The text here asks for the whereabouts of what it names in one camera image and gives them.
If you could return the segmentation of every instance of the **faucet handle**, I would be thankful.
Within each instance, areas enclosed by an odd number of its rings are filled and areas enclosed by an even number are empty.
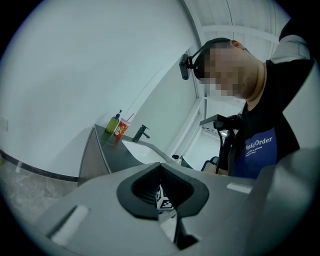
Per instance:
[[[144,124],[142,124],[141,127],[142,127],[143,129],[146,129],[146,128],[147,128],[148,130],[150,130],[150,129],[149,129],[148,127],[146,127]]]

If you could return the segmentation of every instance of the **black and white marker cube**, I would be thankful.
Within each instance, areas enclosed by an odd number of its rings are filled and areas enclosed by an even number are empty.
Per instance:
[[[159,185],[156,191],[156,207],[158,210],[173,210],[174,207],[172,206],[170,200],[168,199],[166,193],[162,189],[161,185]]]

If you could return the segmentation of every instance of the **ear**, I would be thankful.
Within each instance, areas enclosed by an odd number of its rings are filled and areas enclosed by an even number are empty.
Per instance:
[[[246,48],[236,40],[231,40],[230,43],[232,44],[233,47],[239,48],[239,49],[241,49],[243,51],[246,50]]]

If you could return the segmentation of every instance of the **green bottle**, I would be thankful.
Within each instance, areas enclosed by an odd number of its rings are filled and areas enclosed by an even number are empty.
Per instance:
[[[120,117],[121,112],[122,112],[122,110],[120,109],[120,112],[110,119],[108,125],[105,128],[105,131],[107,133],[112,134],[115,131],[115,129],[119,123],[119,117]]]

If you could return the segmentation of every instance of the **wall outlet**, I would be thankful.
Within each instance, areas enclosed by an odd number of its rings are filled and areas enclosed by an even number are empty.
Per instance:
[[[4,118],[3,116],[0,116],[0,127],[4,131],[8,131],[8,119]]]

